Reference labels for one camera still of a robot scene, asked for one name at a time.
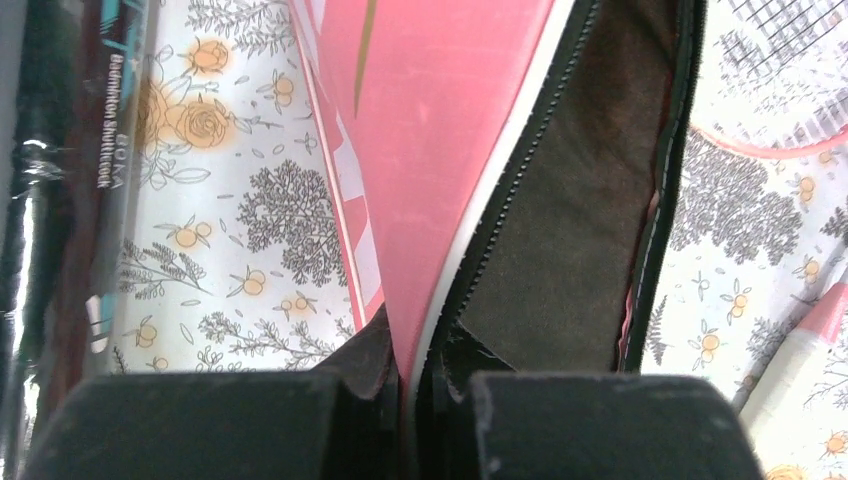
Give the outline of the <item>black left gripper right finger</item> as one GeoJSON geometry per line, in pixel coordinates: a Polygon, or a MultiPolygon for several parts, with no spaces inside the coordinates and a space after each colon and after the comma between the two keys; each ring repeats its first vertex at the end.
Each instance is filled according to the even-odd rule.
{"type": "Polygon", "coordinates": [[[417,403],[424,479],[758,479],[736,414],[686,376],[515,372],[440,325],[417,403]]]}

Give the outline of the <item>black shuttlecock tube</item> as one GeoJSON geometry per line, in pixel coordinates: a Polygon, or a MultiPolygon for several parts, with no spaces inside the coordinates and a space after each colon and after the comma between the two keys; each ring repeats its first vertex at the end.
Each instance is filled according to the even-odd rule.
{"type": "Polygon", "coordinates": [[[102,367],[118,303],[147,1],[1,5],[1,475],[102,367]]]}

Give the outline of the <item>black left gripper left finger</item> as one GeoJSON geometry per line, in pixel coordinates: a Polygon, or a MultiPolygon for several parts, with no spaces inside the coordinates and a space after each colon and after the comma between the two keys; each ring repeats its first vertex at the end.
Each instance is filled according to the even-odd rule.
{"type": "Polygon", "coordinates": [[[384,310],[308,371],[129,374],[76,387],[26,479],[391,479],[398,376],[384,310]]]}

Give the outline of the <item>pink racket bag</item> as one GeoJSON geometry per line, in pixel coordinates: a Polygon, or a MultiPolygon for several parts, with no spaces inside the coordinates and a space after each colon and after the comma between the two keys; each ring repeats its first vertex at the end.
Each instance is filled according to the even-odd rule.
{"type": "Polygon", "coordinates": [[[639,371],[706,3],[294,10],[365,325],[324,366],[639,371]]]}

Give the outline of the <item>pink badminton racket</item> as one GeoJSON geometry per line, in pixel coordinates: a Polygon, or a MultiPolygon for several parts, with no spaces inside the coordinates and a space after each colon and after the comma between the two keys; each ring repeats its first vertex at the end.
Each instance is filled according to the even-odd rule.
{"type": "Polygon", "coordinates": [[[767,364],[739,419],[762,467],[780,463],[801,433],[796,417],[823,373],[847,311],[847,281],[835,283],[767,364]]]}
{"type": "Polygon", "coordinates": [[[751,157],[802,157],[845,143],[846,2],[708,2],[690,122],[751,157]]]}

